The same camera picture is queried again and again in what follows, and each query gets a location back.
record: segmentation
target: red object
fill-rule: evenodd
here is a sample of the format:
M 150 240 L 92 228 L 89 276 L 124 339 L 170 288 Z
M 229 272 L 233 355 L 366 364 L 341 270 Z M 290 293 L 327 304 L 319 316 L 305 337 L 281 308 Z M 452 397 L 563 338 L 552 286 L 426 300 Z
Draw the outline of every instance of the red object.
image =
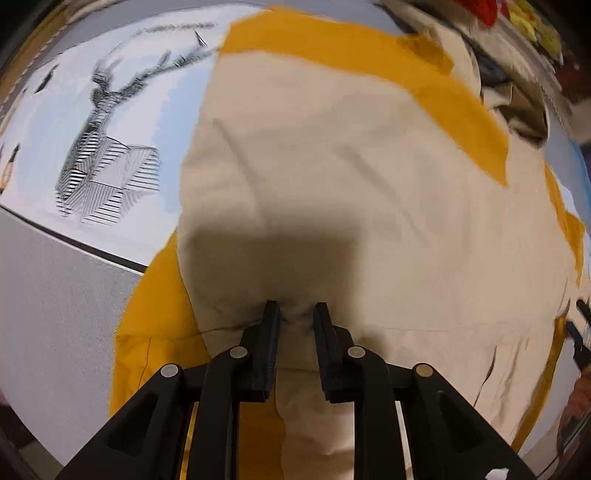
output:
M 456 0 L 471 14 L 476 15 L 478 19 L 488 28 L 491 28 L 496 22 L 496 0 Z

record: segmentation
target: garment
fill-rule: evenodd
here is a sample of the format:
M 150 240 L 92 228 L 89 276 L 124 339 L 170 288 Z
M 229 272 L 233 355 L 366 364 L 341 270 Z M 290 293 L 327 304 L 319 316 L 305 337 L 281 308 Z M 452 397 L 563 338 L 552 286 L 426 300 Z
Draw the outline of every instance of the garment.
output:
M 432 364 L 519 435 L 564 339 L 555 319 L 589 294 L 584 227 L 540 152 L 453 68 L 424 35 L 284 9 L 233 24 L 184 159 L 178 235 L 116 335 L 113 411 L 163 363 L 236 345 L 278 300 L 274 401 L 244 430 L 272 446 L 261 459 L 249 445 L 241 474 L 350 478 L 352 405 L 325 402 L 311 328 L 326 301 L 355 342 Z

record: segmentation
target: poster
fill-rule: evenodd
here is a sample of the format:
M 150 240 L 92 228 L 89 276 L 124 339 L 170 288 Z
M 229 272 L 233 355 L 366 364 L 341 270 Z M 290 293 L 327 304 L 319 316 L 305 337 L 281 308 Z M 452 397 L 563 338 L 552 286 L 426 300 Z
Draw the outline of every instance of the poster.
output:
M 180 165 L 234 4 L 108 31 L 37 69 L 0 125 L 0 205 L 148 265 L 177 225 Z

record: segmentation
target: silver screw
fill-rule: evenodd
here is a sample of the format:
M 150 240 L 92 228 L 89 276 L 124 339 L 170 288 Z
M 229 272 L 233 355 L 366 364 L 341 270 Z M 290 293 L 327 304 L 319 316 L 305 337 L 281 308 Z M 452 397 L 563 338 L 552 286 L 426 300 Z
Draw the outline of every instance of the silver screw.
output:
M 235 346 L 230 350 L 230 356 L 232 358 L 244 358 L 248 355 L 248 350 L 246 350 L 243 346 Z
M 349 347 L 347 353 L 351 358 L 363 358 L 365 356 L 365 350 L 360 346 Z
M 174 377 L 178 373 L 178 367 L 173 364 L 164 365 L 160 369 L 160 375 L 166 378 Z
M 420 375 L 421 377 L 428 378 L 433 375 L 433 369 L 431 368 L 431 365 L 418 364 L 416 370 L 417 375 Z

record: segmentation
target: hatched sketch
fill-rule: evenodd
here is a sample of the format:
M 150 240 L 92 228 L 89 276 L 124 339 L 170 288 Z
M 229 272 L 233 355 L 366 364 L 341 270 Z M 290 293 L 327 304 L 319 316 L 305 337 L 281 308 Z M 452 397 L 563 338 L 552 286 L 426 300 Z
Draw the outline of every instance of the hatched sketch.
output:
M 213 23 L 199 25 L 214 26 Z M 158 150 L 125 145 L 108 137 L 106 126 L 116 107 L 144 90 L 150 78 L 195 64 L 217 51 L 217 48 L 207 49 L 193 27 L 160 25 L 137 32 L 134 37 L 146 32 L 192 28 L 196 45 L 188 55 L 179 55 L 174 60 L 170 59 L 170 51 L 166 52 L 154 67 L 136 74 L 119 90 L 111 89 L 112 70 L 119 61 L 108 66 L 98 61 L 92 74 L 92 81 L 97 85 L 91 95 L 94 108 L 70 147 L 55 186 L 57 207 L 63 216 L 75 214 L 83 223 L 112 225 L 139 199 L 159 190 Z

